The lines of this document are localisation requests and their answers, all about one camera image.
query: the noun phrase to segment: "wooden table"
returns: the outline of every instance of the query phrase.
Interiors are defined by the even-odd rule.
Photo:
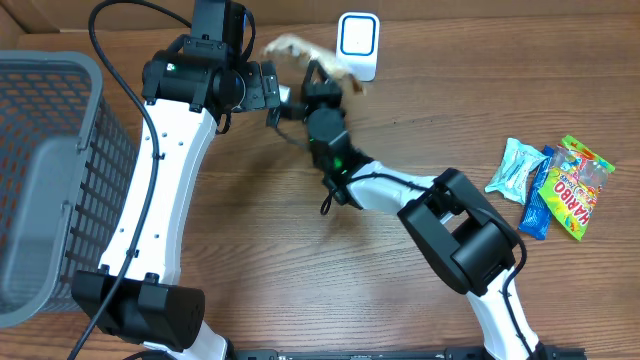
[[[285,32],[333,48],[335,31],[263,27],[256,48]],[[144,63],[182,32],[99,38],[140,93]],[[19,47],[95,58],[84,33],[25,35]],[[583,243],[555,222],[546,241],[525,237],[529,261],[517,283],[545,343],[586,347],[591,359],[640,358],[640,16],[385,22],[377,79],[367,87],[348,109],[353,140],[403,171],[455,167],[484,188],[508,137],[542,148],[566,134],[616,164]],[[137,137],[141,116],[109,75],[104,96]],[[319,215],[321,175],[264,118],[237,116],[198,175],[181,284],[204,290],[209,325],[241,349],[482,344],[465,297],[434,275],[396,219],[338,206]],[[284,129],[302,136],[298,126]],[[516,226],[522,206],[487,196]],[[84,314],[38,315],[0,331],[0,357],[66,357],[86,323]],[[95,333],[81,357],[121,359],[138,349]]]

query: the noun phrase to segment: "gummy candy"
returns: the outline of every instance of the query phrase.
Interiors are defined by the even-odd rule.
[[[538,193],[578,241],[582,241],[598,196],[614,170],[613,165],[572,136],[566,136],[558,145],[547,180]]]

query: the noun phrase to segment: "light blue candy wrapper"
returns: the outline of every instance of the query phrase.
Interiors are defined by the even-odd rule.
[[[500,191],[505,198],[524,205],[529,173],[544,159],[546,156],[533,146],[522,144],[518,139],[507,139],[502,164],[484,191]]]

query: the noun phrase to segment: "candy bag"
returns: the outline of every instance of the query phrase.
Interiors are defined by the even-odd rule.
[[[558,145],[547,180],[538,193],[578,241],[582,241],[598,195],[614,170],[613,165],[572,136],[566,136]]]
[[[553,156],[553,148],[545,146],[542,154],[548,156],[540,166],[536,177],[533,179],[531,189],[529,190],[529,198],[524,208],[522,220],[518,226],[518,230],[525,232],[538,240],[544,240],[547,237],[547,231],[551,224],[551,211],[547,207],[538,190],[544,185],[551,167],[551,156]]]
[[[507,139],[502,164],[484,191],[500,191],[507,199],[524,205],[529,173],[544,159],[545,156],[532,146],[524,145],[518,139]]]

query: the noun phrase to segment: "haribo logo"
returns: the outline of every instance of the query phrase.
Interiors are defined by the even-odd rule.
[[[589,211],[582,206],[582,203],[573,195],[573,191],[563,181],[558,181],[556,186],[553,187],[553,191],[558,194],[569,212],[582,226],[589,222]]]

